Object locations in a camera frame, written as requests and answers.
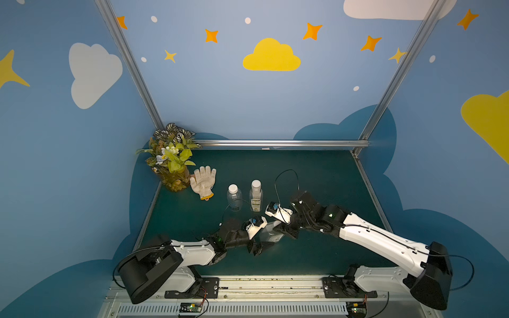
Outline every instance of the black cable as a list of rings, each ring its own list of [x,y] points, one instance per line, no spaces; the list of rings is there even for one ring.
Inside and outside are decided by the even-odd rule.
[[[323,230],[323,232],[330,232],[330,231],[332,231],[332,226],[330,226],[329,224],[326,224],[326,223],[324,223],[323,225],[317,224],[313,220],[311,215],[309,215],[309,211],[311,211],[312,209],[307,205],[306,202],[304,202],[304,204],[307,206],[307,211],[304,211],[304,217],[306,218],[306,221],[307,221],[308,224],[309,224],[309,220],[307,218],[309,217],[309,219],[313,223],[313,225],[310,225],[312,229],[316,230],[315,227],[318,226],[320,229]]]
[[[235,199],[235,200],[231,201],[231,202],[230,202],[230,203],[226,206],[226,208],[225,208],[225,209],[224,209],[224,211],[223,211],[223,215],[222,215],[222,217],[221,217],[221,225],[224,223],[224,214],[226,213],[226,211],[228,210],[228,208],[230,207],[230,205],[231,205],[233,202],[235,202],[235,201],[240,201],[240,200],[242,200],[242,201],[246,202],[247,204],[249,204],[249,202],[248,202],[248,201],[246,201],[246,200],[244,200],[244,199]]]
[[[385,310],[385,308],[387,307],[388,304],[389,304],[389,292],[387,292],[387,302],[385,303],[385,306],[383,306],[382,310],[380,310],[378,313],[375,313],[372,316],[369,316],[368,318],[373,318],[373,317],[378,316],[379,314],[381,314]]]
[[[201,314],[199,314],[198,316],[196,316],[195,318],[198,318],[199,316],[203,315],[204,313],[207,312],[207,310],[209,310],[209,307],[210,307],[210,303],[209,303],[209,300],[207,298],[205,298],[205,301],[207,302],[207,308],[205,308],[205,311],[202,312]]]
[[[132,252],[131,254],[127,255],[126,257],[129,257],[129,256],[131,256],[133,254],[136,254],[138,252],[141,252],[141,251],[146,251],[146,250],[149,250],[149,249],[155,249],[155,248],[161,248],[161,247],[163,247],[162,244],[159,245],[159,246],[152,246],[152,247],[147,247],[147,248],[139,249],[139,250],[136,250],[136,251]],[[120,261],[117,264],[117,266],[115,266],[115,268],[113,268],[113,273],[111,274],[111,276],[113,277],[113,281],[115,282],[115,284],[117,284],[118,287],[126,289],[125,286],[120,285],[119,282],[117,282],[117,279],[115,278],[115,271],[117,270],[117,267],[120,265],[121,262],[122,261]]]
[[[281,206],[281,199],[279,198],[279,194],[277,193],[276,182],[277,182],[277,178],[279,178],[279,176],[281,176],[282,174],[284,174],[287,171],[293,171],[293,173],[295,173],[295,177],[297,178],[297,195],[300,192],[299,175],[297,174],[297,172],[295,172],[295,170],[293,170],[293,169],[286,169],[285,171],[281,172],[280,174],[277,175],[276,179],[274,180],[274,189],[276,190],[277,201],[279,202],[279,206]]]
[[[286,169],[285,171],[283,171],[283,172],[281,172],[280,174],[277,175],[276,179],[274,180],[274,189],[276,190],[277,201],[279,202],[279,204],[277,206],[277,210],[279,211],[279,213],[281,213],[281,219],[283,220],[284,223],[290,224],[290,222],[287,222],[285,220],[285,217],[283,216],[283,213],[280,211],[280,209],[281,209],[281,199],[279,198],[279,193],[277,193],[277,186],[276,186],[277,178],[279,178],[279,176],[281,176],[282,174],[284,174],[287,171],[293,171],[293,173],[295,173],[295,177],[297,178],[297,195],[299,194],[299,192],[300,192],[299,175],[293,169]]]
[[[401,243],[400,241],[395,240],[395,239],[393,239],[392,237],[390,237],[389,235],[384,234],[384,233],[382,233],[382,232],[380,232],[380,231],[377,231],[377,230],[376,230],[376,229],[374,229],[374,228],[370,228],[370,227],[363,226],[363,225],[356,225],[356,224],[347,224],[347,225],[343,225],[343,226],[341,226],[341,227],[347,227],[347,226],[357,226],[357,227],[367,228],[367,229],[368,229],[368,230],[370,230],[370,231],[373,231],[373,232],[376,232],[376,233],[378,233],[378,234],[381,234],[381,235],[385,236],[386,238],[388,238],[388,239],[390,239],[390,240],[392,240],[392,241],[394,241],[394,242],[396,242],[396,243],[398,243],[398,244],[401,244],[401,245],[405,246],[406,248],[409,248],[409,249],[411,249],[411,250],[413,250],[413,251],[415,251],[415,252],[418,252],[418,253],[421,253],[421,254],[424,254],[424,255],[427,255],[427,256],[439,256],[439,257],[446,257],[446,256],[449,256],[449,257],[460,257],[460,258],[465,259],[467,262],[469,262],[469,263],[470,263],[470,266],[472,267],[472,274],[470,275],[470,278],[468,279],[468,281],[467,281],[466,283],[464,283],[464,284],[463,284],[463,285],[461,285],[460,287],[456,287],[456,288],[449,289],[449,291],[450,291],[450,292],[452,292],[452,291],[457,291],[457,290],[462,289],[463,287],[465,287],[466,285],[468,285],[468,284],[472,281],[472,279],[474,278],[474,273],[475,273],[474,264],[473,264],[473,263],[472,263],[472,262],[471,262],[468,258],[466,258],[466,257],[464,257],[464,256],[460,256],[460,255],[432,255],[432,254],[424,253],[424,252],[419,251],[418,249],[415,249],[415,248],[413,248],[413,247],[411,247],[411,246],[408,246],[408,245],[406,245],[406,244],[404,244],[404,243]]]

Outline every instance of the white robotic arm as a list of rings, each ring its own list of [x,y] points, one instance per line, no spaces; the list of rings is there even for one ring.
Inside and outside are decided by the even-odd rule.
[[[266,214],[281,220],[271,225],[273,231],[298,238],[301,229],[333,235],[357,243],[394,262],[398,267],[368,268],[356,266],[355,274],[343,280],[354,282],[359,289],[370,291],[410,292],[419,302],[444,310],[452,278],[447,249],[436,242],[429,246],[413,242],[379,228],[337,206],[323,207],[308,192],[292,201],[295,212],[274,202]],[[253,237],[268,224],[263,216],[244,225],[224,228],[199,242],[180,242],[159,238],[152,249],[141,249],[117,266],[133,303],[149,298],[163,284],[169,291],[185,292],[199,277],[193,265],[212,265],[223,259],[229,248],[247,246],[258,255],[274,242],[256,243]]]
[[[340,229],[340,238],[343,240],[364,246],[415,277],[424,270],[421,264],[428,261],[429,253],[425,244],[397,236],[361,219],[354,213],[347,215],[343,224],[345,227]]]

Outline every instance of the white work glove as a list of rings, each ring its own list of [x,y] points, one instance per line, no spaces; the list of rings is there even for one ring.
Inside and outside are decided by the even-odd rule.
[[[211,171],[210,166],[201,166],[199,170],[194,171],[194,177],[189,181],[192,190],[200,195],[200,199],[208,201],[214,195],[211,189],[216,182],[216,169]]]

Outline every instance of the plant pot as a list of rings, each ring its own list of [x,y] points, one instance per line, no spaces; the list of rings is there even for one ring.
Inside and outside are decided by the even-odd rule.
[[[189,187],[189,170],[185,165],[180,171],[158,174],[161,183],[171,192],[179,192]]]

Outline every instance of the plastic bottle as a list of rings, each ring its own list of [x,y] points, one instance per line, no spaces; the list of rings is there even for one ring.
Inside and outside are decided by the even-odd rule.
[[[240,211],[242,208],[242,192],[235,184],[230,184],[227,193],[228,203],[232,211]]]
[[[262,183],[260,182],[260,180],[253,180],[253,182],[251,182],[249,199],[251,201],[251,209],[253,210],[253,212],[259,212],[263,200]]]

